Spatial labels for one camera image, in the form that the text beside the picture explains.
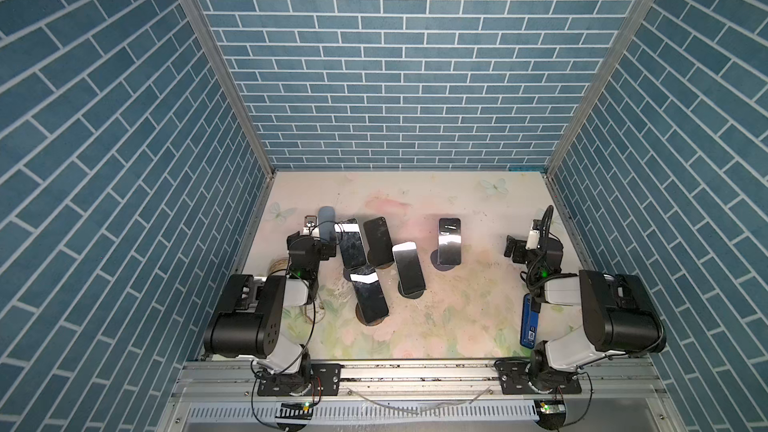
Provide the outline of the teal case phone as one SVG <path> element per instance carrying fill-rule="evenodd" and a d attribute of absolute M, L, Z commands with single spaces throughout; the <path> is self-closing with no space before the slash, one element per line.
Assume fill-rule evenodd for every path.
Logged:
<path fill-rule="evenodd" d="M 417 247 L 414 242 L 404 242 L 392 247 L 392 252 L 397 266 L 399 281 L 421 281 L 424 275 L 421 269 Z"/>

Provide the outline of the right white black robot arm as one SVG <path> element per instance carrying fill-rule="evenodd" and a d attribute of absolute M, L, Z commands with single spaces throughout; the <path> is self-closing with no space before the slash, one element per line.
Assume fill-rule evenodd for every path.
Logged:
<path fill-rule="evenodd" d="M 664 325 L 638 277 L 562 269 L 564 245 L 551 232 L 553 217 L 550 206 L 526 239 L 506 238 L 504 256 L 525 267 L 520 345 L 530 355 L 495 361 L 505 395 L 578 394 L 586 367 L 659 353 L 666 345 Z M 544 304 L 578 308 L 582 324 L 560 338 L 538 340 Z"/>

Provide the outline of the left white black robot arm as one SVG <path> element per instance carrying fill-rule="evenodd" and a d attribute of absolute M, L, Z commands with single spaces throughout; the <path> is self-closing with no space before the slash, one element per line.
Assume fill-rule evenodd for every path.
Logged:
<path fill-rule="evenodd" d="M 310 329 L 319 317 L 319 266 L 336 255 L 337 232 L 297 232 L 287 238 L 287 264 L 265 277 L 228 278 L 203 334 L 209 356 L 248 360 L 260 397 L 338 394 L 341 366 L 311 359 L 310 338 L 302 344 L 281 331 L 286 308 L 309 309 Z"/>

